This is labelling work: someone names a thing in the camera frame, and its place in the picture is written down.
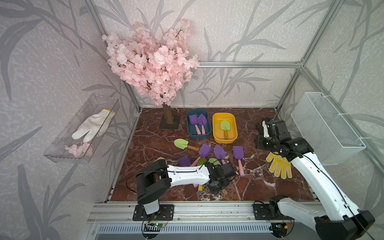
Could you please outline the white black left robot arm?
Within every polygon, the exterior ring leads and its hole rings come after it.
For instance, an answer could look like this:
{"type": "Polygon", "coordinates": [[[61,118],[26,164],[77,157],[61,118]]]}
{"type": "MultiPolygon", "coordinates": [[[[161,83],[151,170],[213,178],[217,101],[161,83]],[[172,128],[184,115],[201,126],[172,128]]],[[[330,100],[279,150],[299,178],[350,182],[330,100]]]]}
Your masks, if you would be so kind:
{"type": "Polygon", "coordinates": [[[223,165],[216,160],[200,166],[178,167],[167,164],[165,159],[158,159],[139,171],[136,178],[138,206],[144,209],[146,216],[155,216],[161,212],[159,198],[168,189],[184,185],[207,185],[212,194],[224,190],[236,177],[230,163],[223,165]]]}

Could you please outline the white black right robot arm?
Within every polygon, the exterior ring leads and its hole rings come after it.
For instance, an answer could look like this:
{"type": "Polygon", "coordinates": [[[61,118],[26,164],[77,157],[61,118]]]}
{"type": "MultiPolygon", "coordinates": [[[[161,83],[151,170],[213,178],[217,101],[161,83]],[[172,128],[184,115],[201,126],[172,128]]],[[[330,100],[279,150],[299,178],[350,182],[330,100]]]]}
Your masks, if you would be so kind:
{"type": "Polygon", "coordinates": [[[255,140],[256,148],[286,158],[305,178],[323,206],[317,210],[280,195],[269,200],[273,218],[297,220],[313,229],[322,240],[357,240],[368,232],[375,217],[368,210],[360,210],[338,187],[307,140],[292,138],[283,120],[266,119],[257,124],[257,129],[260,134],[255,140]]]}

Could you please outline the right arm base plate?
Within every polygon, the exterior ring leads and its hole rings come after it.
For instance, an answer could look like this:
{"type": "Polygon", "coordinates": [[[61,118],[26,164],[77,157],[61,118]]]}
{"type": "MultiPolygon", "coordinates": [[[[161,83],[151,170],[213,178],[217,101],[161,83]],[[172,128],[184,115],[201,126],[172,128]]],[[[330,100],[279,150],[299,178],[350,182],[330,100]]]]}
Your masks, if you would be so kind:
{"type": "Polygon", "coordinates": [[[293,222],[294,219],[288,216],[284,216],[280,213],[277,207],[274,205],[266,204],[264,202],[254,202],[253,204],[253,213],[255,220],[264,220],[264,221],[288,221],[293,222]]]}

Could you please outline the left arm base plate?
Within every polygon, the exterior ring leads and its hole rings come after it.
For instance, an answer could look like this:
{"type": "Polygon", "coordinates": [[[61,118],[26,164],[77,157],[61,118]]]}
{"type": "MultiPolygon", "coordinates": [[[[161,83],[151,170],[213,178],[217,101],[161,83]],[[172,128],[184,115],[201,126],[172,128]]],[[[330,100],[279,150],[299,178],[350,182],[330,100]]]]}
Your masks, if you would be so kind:
{"type": "Polygon", "coordinates": [[[159,210],[148,214],[143,205],[136,205],[133,221],[172,221],[175,213],[175,205],[159,205],[159,210]]]}

